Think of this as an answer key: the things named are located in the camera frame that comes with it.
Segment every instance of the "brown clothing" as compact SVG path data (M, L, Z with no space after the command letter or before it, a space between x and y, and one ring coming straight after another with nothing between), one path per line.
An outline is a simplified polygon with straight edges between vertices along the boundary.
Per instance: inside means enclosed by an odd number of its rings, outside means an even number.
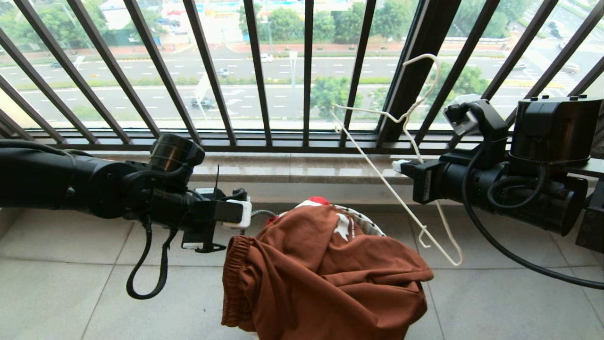
M303 206L257 237L235 236L225 260L222 324L270 339L402 339L426 312L424 260L390 237L353 226L340 210Z

